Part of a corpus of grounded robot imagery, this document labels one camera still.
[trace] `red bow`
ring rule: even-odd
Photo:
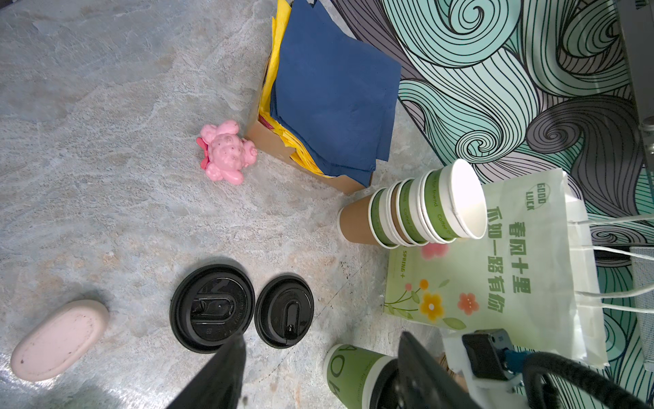
[[[196,142],[200,147],[202,148],[203,151],[205,151],[205,158],[202,160],[202,163],[200,164],[200,167],[202,169],[207,169],[207,165],[209,164],[209,150],[207,149],[209,146],[204,143],[204,140],[202,138],[197,138]]]

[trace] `pink soap bar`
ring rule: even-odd
[[[100,339],[108,322],[109,312],[99,302],[70,302],[16,346],[11,355],[11,370],[20,379],[31,382],[54,378]]]

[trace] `wave pattern wallpaper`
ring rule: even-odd
[[[400,61],[399,99],[444,165],[466,159],[484,183],[563,168],[592,219],[654,213],[613,0],[332,3],[358,39]],[[599,245],[654,243],[648,222],[592,231]],[[599,264],[598,277],[605,292],[625,290],[630,262]],[[605,311],[604,374],[651,404],[636,316]],[[602,407],[562,386],[567,408]]]

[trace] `black cable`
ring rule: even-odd
[[[535,352],[525,359],[523,380],[527,401],[532,409],[552,408],[550,389],[553,384],[547,378],[548,374],[570,382],[609,409],[651,409],[634,395],[594,370],[549,352]]]

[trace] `yellow flower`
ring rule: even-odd
[[[445,315],[445,310],[441,303],[443,299],[438,294],[425,293],[422,296],[422,304],[420,304],[420,312],[425,314],[430,321],[435,321],[437,318]]]

